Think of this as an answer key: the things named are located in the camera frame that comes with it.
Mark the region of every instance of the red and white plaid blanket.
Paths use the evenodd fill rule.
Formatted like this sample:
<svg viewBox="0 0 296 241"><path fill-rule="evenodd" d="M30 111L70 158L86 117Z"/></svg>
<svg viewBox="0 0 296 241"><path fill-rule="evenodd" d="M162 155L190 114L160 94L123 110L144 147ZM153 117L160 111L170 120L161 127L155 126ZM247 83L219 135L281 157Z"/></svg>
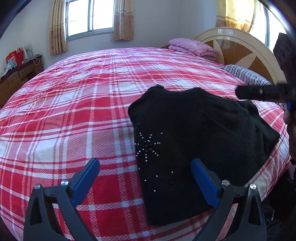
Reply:
<svg viewBox="0 0 296 241"><path fill-rule="evenodd" d="M234 89L242 82L193 55L156 48L113 49L67 58L11 97L0 110L0 216L18 240L23 239L34 184L58 185L91 157L100 160L101 171L77 210L98 240L194 238L210 212L163 227L146 222L127 109L156 84L174 91L201 87L236 99ZM265 198L289 166L288 135L280 107L254 103L280 133L270 158L250 180ZM66 238L73 239L54 207Z"/></svg>

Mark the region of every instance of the headboard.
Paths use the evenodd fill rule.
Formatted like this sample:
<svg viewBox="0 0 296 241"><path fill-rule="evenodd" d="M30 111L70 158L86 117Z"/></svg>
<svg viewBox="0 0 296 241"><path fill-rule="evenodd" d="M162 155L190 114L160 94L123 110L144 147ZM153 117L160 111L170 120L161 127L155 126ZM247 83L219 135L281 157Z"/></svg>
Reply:
<svg viewBox="0 0 296 241"><path fill-rule="evenodd" d="M197 36L218 51L217 61L250 69L272 84L286 83L286 78L274 54L260 40L235 28L212 28Z"/></svg>

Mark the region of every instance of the metal screw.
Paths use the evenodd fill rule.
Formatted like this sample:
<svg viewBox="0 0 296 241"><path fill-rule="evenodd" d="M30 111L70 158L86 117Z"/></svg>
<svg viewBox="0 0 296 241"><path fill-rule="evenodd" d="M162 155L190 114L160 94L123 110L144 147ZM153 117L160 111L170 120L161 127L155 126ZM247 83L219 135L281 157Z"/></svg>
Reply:
<svg viewBox="0 0 296 241"><path fill-rule="evenodd" d="M41 185L40 185L40 184L36 184L36 185L34 186L34 189L39 189L39 188L41 188Z"/></svg>
<svg viewBox="0 0 296 241"><path fill-rule="evenodd" d="M230 181L228 181L228 180L223 180L223 181L222 181L222 185L223 185L223 186L229 186L229 185L230 185Z"/></svg>
<svg viewBox="0 0 296 241"><path fill-rule="evenodd" d="M69 181L68 180L61 181L61 185L62 186L67 186L68 184L69 184Z"/></svg>
<svg viewBox="0 0 296 241"><path fill-rule="evenodd" d="M253 189L253 190L256 190L257 186L255 184L251 183L250 188Z"/></svg>

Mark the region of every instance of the striped pillow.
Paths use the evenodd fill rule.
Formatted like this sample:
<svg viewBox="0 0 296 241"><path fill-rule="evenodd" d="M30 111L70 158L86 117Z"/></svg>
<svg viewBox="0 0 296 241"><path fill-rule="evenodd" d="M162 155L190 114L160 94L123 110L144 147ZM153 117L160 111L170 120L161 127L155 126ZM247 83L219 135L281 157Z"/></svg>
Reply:
<svg viewBox="0 0 296 241"><path fill-rule="evenodd" d="M262 77L252 70L245 69L238 65L228 64L225 66L221 66L221 69L229 72L230 74L239 78L248 85L271 85L271 83L266 78ZM276 104L283 110L285 110L281 103Z"/></svg>

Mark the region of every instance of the patterned curtain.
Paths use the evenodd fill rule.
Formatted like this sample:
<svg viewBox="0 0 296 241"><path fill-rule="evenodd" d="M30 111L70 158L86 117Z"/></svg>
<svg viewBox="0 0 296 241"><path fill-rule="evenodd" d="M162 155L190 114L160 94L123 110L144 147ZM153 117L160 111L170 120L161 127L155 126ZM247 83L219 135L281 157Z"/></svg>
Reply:
<svg viewBox="0 0 296 241"><path fill-rule="evenodd" d="M216 27L232 27L249 33L260 10L258 0L217 0Z"/></svg>
<svg viewBox="0 0 296 241"><path fill-rule="evenodd" d="M49 26L50 55L56 55L68 50L65 35L66 0L52 0L52 14Z"/></svg>
<svg viewBox="0 0 296 241"><path fill-rule="evenodd" d="M133 40L133 0L115 0L114 40Z"/></svg>

